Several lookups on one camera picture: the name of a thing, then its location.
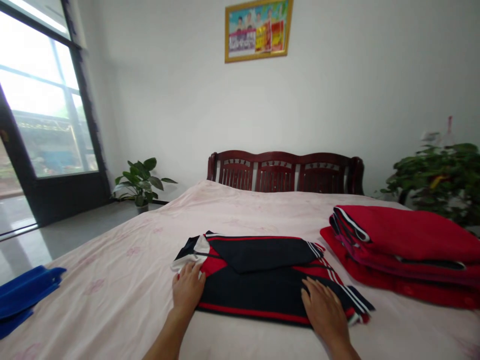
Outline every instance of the poster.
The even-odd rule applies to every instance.
[[[287,55],[293,0],[254,1],[225,9],[225,62]]]

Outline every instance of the finger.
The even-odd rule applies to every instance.
[[[312,284],[310,281],[302,279],[303,284],[307,287],[308,292],[310,293],[310,301],[313,301],[315,297],[321,296],[317,287]]]
[[[328,291],[328,287],[323,285],[320,281],[315,280],[315,285],[318,288],[318,291],[323,292],[326,295],[327,298],[332,297],[331,293]]]
[[[305,310],[312,306],[309,293],[303,287],[301,288],[301,300],[303,301],[303,306],[305,307]]]
[[[185,265],[185,275],[188,275],[192,272],[192,269],[194,268],[195,263],[194,262],[189,262],[187,265]]]
[[[191,270],[191,274],[193,275],[193,277],[197,280],[199,278],[199,272],[200,272],[200,268],[202,267],[202,263],[199,262],[199,263],[196,263],[195,266],[193,267],[193,269]]]
[[[319,286],[318,281],[315,281],[315,280],[313,280],[311,277],[308,277],[308,276],[306,277],[306,279],[308,280],[309,283],[311,283],[311,284],[315,287],[315,289],[318,291],[318,293],[319,293],[320,295],[327,296],[327,293],[326,293],[325,290],[322,288],[322,286],[321,286],[321,285]]]
[[[342,302],[340,301],[337,294],[335,294],[334,291],[331,288],[327,287],[327,289],[330,292],[331,298],[335,301],[335,304],[337,304],[343,311],[344,308],[342,307]]]
[[[180,278],[182,278],[185,275],[185,272],[187,271],[187,266],[188,264],[184,265],[181,270],[180,270]]]
[[[204,284],[205,284],[205,281],[207,281],[207,275],[205,275],[205,273],[202,272],[201,275],[200,275],[200,283],[201,283],[202,285],[204,285]]]
[[[179,277],[180,277],[180,275],[178,273],[175,273],[175,275],[173,275],[173,279],[171,281],[172,286],[174,286],[176,283],[179,282]]]

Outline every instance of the red and black jacket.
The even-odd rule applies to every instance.
[[[302,279],[310,276],[335,292],[351,325],[366,323],[374,307],[354,287],[343,285],[324,251],[299,237],[208,231],[188,239],[172,269],[178,271],[174,265],[184,265],[183,259],[204,261],[200,311],[310,327],[300,292]]]

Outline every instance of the left hand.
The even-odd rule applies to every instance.
[[[204,292],[205,273],[199,278],[201,263],[190,262],[185,265],[180,274],[173,277],[173,308],[182,315],[192,316]]]

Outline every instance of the glass door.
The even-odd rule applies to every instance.
[[[51,36],[0,11],[0,131],[39,226],[110,197],[80,49]]]

